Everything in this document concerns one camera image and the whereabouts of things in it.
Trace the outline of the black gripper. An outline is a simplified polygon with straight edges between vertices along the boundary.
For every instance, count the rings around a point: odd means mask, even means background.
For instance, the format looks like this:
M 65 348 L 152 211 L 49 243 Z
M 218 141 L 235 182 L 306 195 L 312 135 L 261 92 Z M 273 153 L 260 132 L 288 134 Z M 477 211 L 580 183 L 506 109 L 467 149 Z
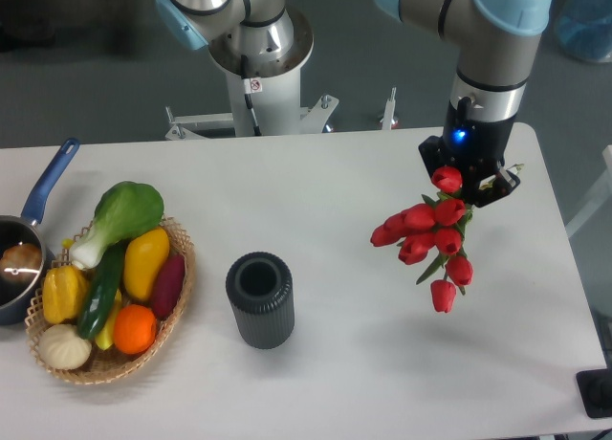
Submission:
M 515 116 L 502 121 L 472 117 L 475 102 L 460 98 L 448 106 L 441 136 L 429 136 L 418 150 L 429 180 L 446 165 L 466 174 L 466 203 L 483 208 L 509 196 L 519 185 L 518 176 L 504 167 L 504 153 Z

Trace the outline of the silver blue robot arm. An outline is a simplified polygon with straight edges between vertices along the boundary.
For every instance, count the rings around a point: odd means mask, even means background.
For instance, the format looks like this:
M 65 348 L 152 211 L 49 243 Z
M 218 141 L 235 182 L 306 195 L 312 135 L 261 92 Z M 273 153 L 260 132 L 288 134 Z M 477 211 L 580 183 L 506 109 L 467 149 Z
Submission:
M 462 199 L 478 208 L 510 195 L 520 180 L 504 154 L 552 0 L 374 1 L 459 50 L 443 133 L 419 146 L 427 172 L 457 168 Z

